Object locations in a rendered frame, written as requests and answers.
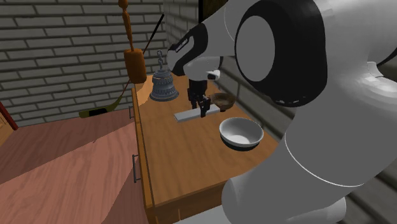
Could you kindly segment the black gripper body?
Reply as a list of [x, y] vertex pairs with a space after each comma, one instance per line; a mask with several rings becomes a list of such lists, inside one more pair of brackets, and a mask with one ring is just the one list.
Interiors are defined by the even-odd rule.
[[198, 98], [205, 95], [205, 91], [207, 90], [207, 80], [203, 81], [194, 81], [189, 80], [189, 88], [188, 95], [190, 98]]

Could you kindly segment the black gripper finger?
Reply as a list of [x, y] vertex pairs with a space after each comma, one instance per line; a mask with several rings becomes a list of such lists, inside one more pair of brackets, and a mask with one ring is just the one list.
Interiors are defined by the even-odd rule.
[[203, 118], [211, 107], [211, 99], [201, 95], [198, 97], [198, 105], [200, 106], [200, 117]]
[[188, 100], [190, 101], [190, 104], [192, 105], [192, 108], [193, 109], [197, 108], [197, 99], [198, 99], [197, 94], [191, 88], [188, 88], [187, 92], [188, 92]]

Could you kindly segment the grey flat bar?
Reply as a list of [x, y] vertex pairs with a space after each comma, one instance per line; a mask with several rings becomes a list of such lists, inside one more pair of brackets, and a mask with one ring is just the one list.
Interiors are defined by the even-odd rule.
[[[215, 104], [210, 105], [210, 109], [205, 112], [206, 115], [211, 115], [214, 113], [220, 112], [219, 107]], [[195, 108], [195, 109], [190, 109], [187, 111], [179, 112], [174, 114], [174, 118], [177, 122], [185, 122], [188, 120], [196, 119], [201, 117], [201, 109], [200, 108]]]

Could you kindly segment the brown wooden bowl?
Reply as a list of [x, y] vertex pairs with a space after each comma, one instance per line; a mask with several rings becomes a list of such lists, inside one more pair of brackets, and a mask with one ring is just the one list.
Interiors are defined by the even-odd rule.
[[219, 107], [221, 112], [225, 112], [226, 110], [230, 109], [236, 101], [236, 97], [233, 94], [224, 92], [214, 93], [210, 96], [210, 98], [211, 103]]

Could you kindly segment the grey ornate bell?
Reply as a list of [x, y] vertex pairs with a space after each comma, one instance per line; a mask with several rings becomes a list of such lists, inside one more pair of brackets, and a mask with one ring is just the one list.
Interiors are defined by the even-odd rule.
[[158, 102], [172, 101], [179, 96], [179, 92], [174, 86], [171, 71], [164, 66], [161, 50], [157, 51], [157, 56], [160, 68], [152, 77], [153, 87], [150, 98]]

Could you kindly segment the white bowl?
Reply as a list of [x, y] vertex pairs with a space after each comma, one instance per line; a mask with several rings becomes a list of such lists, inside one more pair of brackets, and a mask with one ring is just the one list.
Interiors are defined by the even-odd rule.
[[263, 129], [254, 121], [243, 117], [231, 117], [219, 125], [223, 143], [235, 151], [250, 151], [264, 137]]

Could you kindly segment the wooden chest of drawers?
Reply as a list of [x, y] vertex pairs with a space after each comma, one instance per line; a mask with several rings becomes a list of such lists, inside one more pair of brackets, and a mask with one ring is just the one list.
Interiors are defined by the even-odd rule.
[[220, 123], [245, 114], [231, 109], [177, 122], [174, 115], [191, 108], [186, 77], [174, 77], [179, 96], [167, 102], [141, 101], [140, 91], [132, 88], [138, 142], [144, 209], [149, 224], [173, 224], [221, 204], [225, 182], [267, 158], [277, 141], [264, 134], [250, 151], [227, 147], [219, 134]]

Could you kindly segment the orange-brown wooden pin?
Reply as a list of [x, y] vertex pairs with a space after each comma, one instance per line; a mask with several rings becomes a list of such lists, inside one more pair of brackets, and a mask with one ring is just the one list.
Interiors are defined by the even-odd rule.
[[130, 16], [127, 12], [128, 0], [118, 0], [118, 5], [122, 9], [123, 24], [129, 41], [129, 48], [123, 52], [127, 74], [131, 83], [144, 83], [146, 81], [144, 55], [141, 49], [133, 46]]

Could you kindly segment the black and yellow hockey stick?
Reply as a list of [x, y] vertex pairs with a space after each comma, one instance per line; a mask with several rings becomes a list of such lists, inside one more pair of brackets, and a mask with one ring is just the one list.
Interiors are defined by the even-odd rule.
[[[151, 43], [151, 40], [153, 39], [154, 35], [156, 34], [156, 32], [158, 30], [158, 27], [162, 23], [162, 19], [163, 18], [164, 18], [164, 14], [162, 14], [160, 19], [158, 20], [157, 25], [156, 25], [154, 31], [152, 32], [151, 37], [149, 38], [149, 41], [148, 41], [145, 49], [142, 50], [143, 51], [143, 55], [145, 54], [147, 48], [149, 47], [149, 45]], [[116, 109], [116, 107], [119, 105], [119, 103], [120, 103], [120, 101], [121, 101], [121, 99], [123, 97], [123, 94], [124, 94], [124, 92], [125, 92], [125, 90], [126, 90], [126, 88], [127, 88], [129, 83], [131, 83], [130, 80], [128, 80], [127, 84], [125, 85], [125, 87], [123, 89], [123, 92], [120, 94], [120, 96], [117, 98], [117, 100], [114, 103], [110, 104], [109, 106], [103, 106], [103, 107], [90, 109], [90, 110], [86, 110], [86, 111], [80, 111], [79, 112], [79, 117], [80, 118], [87, 118], [87, 117], [90, 117], [90, 116], [101, 115], [101, 114], [104, 114], [104, 113], [108, 113], [110, 111], [114, 111]]]

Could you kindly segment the red wooden door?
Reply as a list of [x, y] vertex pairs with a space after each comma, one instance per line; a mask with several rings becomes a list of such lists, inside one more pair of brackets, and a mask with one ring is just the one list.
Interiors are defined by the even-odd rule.
[[13, 131], [18, 129], [18, 125], [12, 119], [5, 106], [0, 102], [0, 146], [11, 136]]

